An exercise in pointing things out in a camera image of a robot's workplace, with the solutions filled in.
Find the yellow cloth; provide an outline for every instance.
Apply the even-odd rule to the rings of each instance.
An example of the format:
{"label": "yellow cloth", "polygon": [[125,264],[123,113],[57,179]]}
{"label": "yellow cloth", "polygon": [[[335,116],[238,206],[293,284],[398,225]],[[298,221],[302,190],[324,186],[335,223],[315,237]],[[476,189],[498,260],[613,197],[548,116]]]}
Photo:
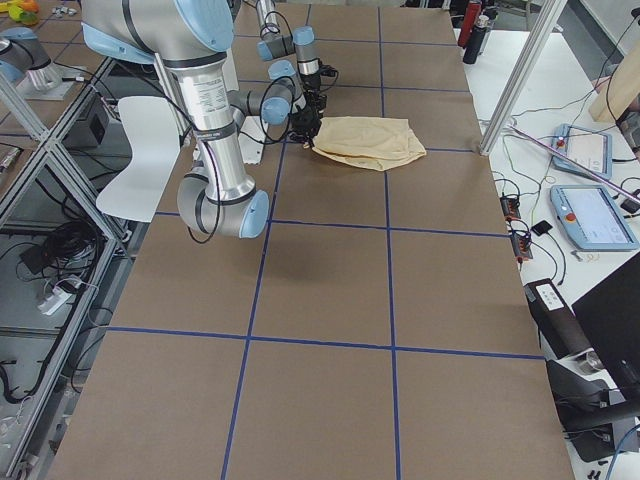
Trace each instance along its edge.
{"label": "yellow cloth", "polygon": [[313,142],[313,150],[320,155],[381,172],[427,154],[409,121],[397,118],[323,118]]}

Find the red bottle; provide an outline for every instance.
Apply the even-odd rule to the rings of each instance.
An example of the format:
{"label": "red bottle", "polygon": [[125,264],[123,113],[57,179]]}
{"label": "red bottle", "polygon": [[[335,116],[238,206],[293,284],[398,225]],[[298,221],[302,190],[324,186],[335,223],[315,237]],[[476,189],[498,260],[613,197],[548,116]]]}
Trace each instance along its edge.
{"label": "red bottle", "polygon": [[471,37],[473,26],[478,19],[478,15],[480,15],[481,9],[481,0],[470,0],[469,4],[467,5],[467,10],[464,12],[464,20],[462,21],[462,27],[460,28],[460,36],[458,37],[459,47],[464,48],[467,46],[469,37]]}

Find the white table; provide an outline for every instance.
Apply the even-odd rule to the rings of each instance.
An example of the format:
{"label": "white table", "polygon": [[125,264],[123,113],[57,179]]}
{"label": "white table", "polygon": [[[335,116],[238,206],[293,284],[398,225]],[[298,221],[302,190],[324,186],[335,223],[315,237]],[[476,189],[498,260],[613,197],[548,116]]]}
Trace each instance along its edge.
{"label": "white table", "polygon": [[[493,113],[500,94],[511,74],[511,70],[524,46],[528,32],[494,31],[491,33],[483,55],[478,57],[474,65],[465,65],[465,72],[469,88],[474,96],[474,105],[479,119],[488,120]],[[547,107],[562,107],[567,103],[583,97],[591,90],[591,82],[582,71],[578,61],[569,49],[566,41],[559,33],[551,34],[540,58],[533,69],[529,80],[520,95],[513,113],[517,114],[528,109]],[[586,105],[577,120],[574,119],[583,106],[583,101],[575,103],[561,110],[547,110],[527,113],[517,117],[521,130],[534,137],[552,135],[561,123],[600,130],[611,124],[594,122],[588,113],[588,107],[595,99],[595,94],[588,97]],[[631,159],[634,155],[624,138],[616,128],[607,130],[613,135],[613,158]],[[513,159],[513,166],[520,172],[540,181],[545,177],[549,164],[549,154],[531,142],[506,137],[505,142]],[[518,175],[509,163],[504,144],[498,141],[490,154],[491,166],[494,171],[501,172],[506,178],[516,182],[522,193],[535,192],[537,185]],[[556,219],[555,211],[549,199],[549,189],[552,184],[592,184],[594,182],[566,172],[550,168],[547,180],[542,182],[542,192],[534,209],[535,196],[521,197],[520,213],[529,226],[541,220],[547,220],[553,229],[550,233],[558,241],[566,258],[567,274],[564,283],[558,290],[571,305],[584,293],[590,290],[600,280],[623,264],[637,252],[600,252],[588,255],[584,252],[574,256],[573,244],[568,240],[563,228]],[[612,181],[620,184],[627,177],[640,177],[640,163],[616,163],[613,166]],[[497,182],[498,192],[502,191],[504,182]],[[640,188],[640,181],[629,181],[625,188],[633,191]],[[505,193],[515,193],[512,185],[505,185]],[[640,217],[629,221],[633,232],[640,238]],[[558,247],[547,235],[536,237],[534,241],[548,250],[558,262],[562,271],[563,261]],[[535,246],[534,259],[524,262],[521,270],[522,283],[526,284],[541,278],[550,278],[554,272],[553,261]],[[568,444],[571,461],[577,480],[584,480],[591,470],[602,470],[600,476],[604,479],[606,468],[598,466],[596,462],[584,463],[578,457],[572,445]],[[637,480],[640,477],[640,453],[621,455],[617,460],[612,480]]]}

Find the black bottle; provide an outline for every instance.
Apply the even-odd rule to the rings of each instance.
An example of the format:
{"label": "black bottle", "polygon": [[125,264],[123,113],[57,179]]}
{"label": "black bottle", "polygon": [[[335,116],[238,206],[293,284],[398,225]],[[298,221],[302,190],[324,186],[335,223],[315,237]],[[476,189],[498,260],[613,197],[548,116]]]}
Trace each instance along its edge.
{"label": "black bottle", "polygon": [[478,55],[482,55],[484,52],[484,47],[487,46],[487,41],[489,40],[489,35],[491,34],[491,30],[493,30],[493,25],[496,23],[496,18],[498,18],[498,7],[487,7],[482,12],[483,15],[489,17],[489,23],[487,24],[487,33],[484,34],[484,39],[482,40],[482,44],[480,45],[480,52]]}
{"label": "black bottle", "polygon": [[464,63],[469,65],[476,63],[478,53],[480,53],[480,47],[482,46],[482,41],[484,40],[484,36],[487,34],[488,24],[489,17],[486,15],[480,15],[478,20],[476,20],[476,24],[473,26],[473,31],[471,32],[471,37],[467,42],[467,48],[464,51],[464,57],[462,57],[462,61]]}

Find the power adapter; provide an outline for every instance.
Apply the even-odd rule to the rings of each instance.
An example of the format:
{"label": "power adapter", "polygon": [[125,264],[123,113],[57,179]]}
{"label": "power adapter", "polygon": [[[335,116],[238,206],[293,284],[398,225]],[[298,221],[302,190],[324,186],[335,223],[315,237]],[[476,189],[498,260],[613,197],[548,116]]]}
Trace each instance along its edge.
{"label": "power adapter", "polygon": [[531,231],[535,233],[537,236],[544,235],[553,227],[546,220],[542,220],[541,222],[536,223],[533,227],[531,227]]}
{"label": "power adapter", "polygon": [[[633,196],[634,197],[638,197],[638,194],[640,194],[640,188],[636,189],[633,192]],[[623,209],[625,212],[629,212],[631,214],[636,213],[638,210],[640,210],[640,205],[638,205],[636,202],[633,202],[631,200],[629,200],[628,198],[622,202],[620,204],[620,208]]]}

